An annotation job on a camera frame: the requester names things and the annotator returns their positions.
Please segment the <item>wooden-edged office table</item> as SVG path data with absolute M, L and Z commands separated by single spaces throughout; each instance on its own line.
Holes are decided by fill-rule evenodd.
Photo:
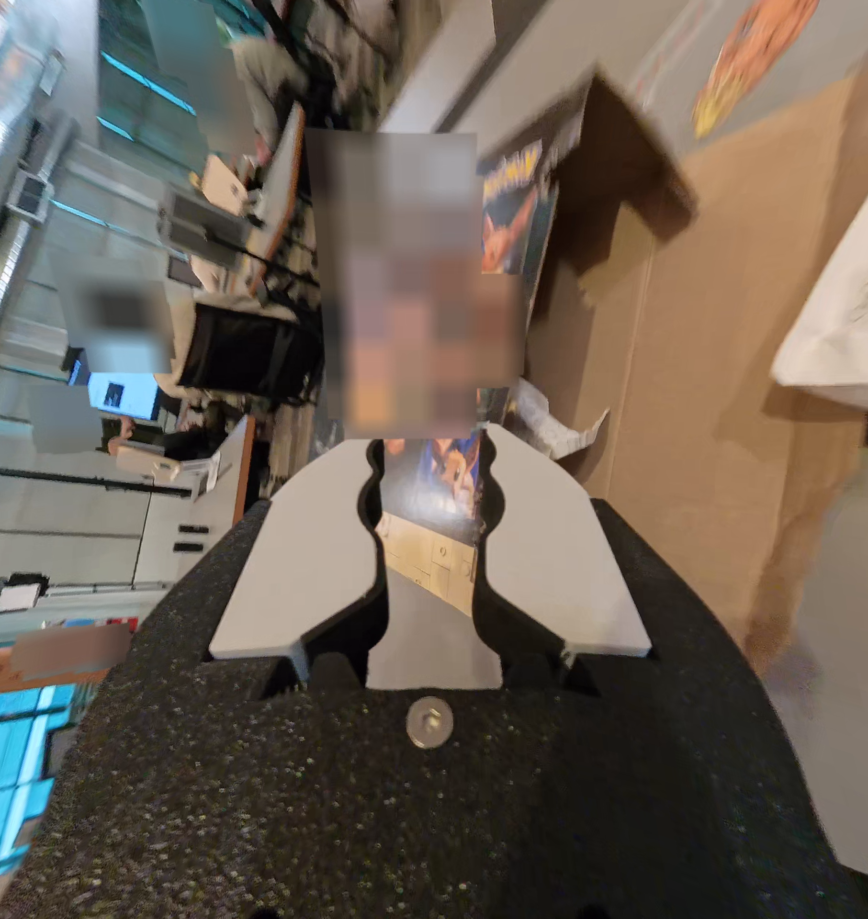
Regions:
M 249 256 L 239 271 L 253 296 L 270 267 L 300 275 L 316 265 L 313 213 L 300 191 L 304 129 L 305 112 L 295 102 L 254 208 L 257 224 L 246 240 Z

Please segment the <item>glass window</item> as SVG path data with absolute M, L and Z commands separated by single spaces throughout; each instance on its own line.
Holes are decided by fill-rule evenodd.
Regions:
M 72 719 L 75 684 L 0 693 L 0 877 L 19 867 L 47 808 L 49 736 Z

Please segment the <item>brown cardboard box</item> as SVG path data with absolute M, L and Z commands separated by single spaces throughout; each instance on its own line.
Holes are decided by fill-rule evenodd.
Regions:
M 562 461 L 715 614 L 757 675 L 790 646 L 865 414 L 770 367 L 868 195 L 868 57 L 690 155 L 695 219 L 659 241 L 627 204 L 559 216 L 528 341 Z

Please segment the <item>lit wall screen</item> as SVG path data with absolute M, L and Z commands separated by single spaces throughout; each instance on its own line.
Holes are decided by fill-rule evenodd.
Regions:
M 91 372 L 87 390 L 90 404 L 101 412 L 138 421 L 159 418 L 160 388 L 152 373 Z

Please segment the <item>white circle-print paper bag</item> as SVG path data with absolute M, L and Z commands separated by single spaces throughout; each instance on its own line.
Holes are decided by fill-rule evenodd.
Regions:
M 868 195 L 773 360 L 772 380 L 868 413 Z

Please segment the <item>white door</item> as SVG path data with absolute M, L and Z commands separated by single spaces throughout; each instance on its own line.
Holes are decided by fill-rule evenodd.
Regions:
M 188 486 L 0 470 L 0 580 L 29 572 L 53 587 L 133 583 L 154 512 L 183 513 L 190 497 Z

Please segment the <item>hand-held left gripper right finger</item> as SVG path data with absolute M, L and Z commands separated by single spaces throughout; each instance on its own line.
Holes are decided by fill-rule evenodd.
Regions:
M 530 654 L 643 659 L 652 649 L 588 493 L 555 462 L 489 424 L 479 454 L 481 535 L 473 624 L 508 669 Z

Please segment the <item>grey desk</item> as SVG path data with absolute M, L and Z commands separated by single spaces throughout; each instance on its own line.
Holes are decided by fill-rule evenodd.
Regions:
M 465 132 L 480 153 L 593 68 L 682 155 L 815 94 L 868 57 L 868 1 L 817 2 L 791 45 L 709 135 L 692 111 L 753 2 L 438 2 L 439 28 L 382 132 Z

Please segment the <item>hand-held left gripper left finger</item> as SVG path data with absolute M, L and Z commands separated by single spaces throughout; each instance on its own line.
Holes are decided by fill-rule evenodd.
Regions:
M 348 439 L 281 487 L 210 640 L 214 659 L 287 659 L 309 681 L 336 653 L 367 679 L 390 620 L 383 467 L 380 440 Z

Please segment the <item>metal ventilation duct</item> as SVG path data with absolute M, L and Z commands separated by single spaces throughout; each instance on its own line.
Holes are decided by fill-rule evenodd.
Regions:
M 0 330 L 72 120 L 49 109 L 63 58 L 49 2 L 0 2 Z

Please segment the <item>black office chair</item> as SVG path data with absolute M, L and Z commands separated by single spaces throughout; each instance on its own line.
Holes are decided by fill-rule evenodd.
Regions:
M 197 303 L 176 383 L 186 390 L 301 404 L 310 398 L 324 361 L 318 312 L 299 311 L 283 318 Z

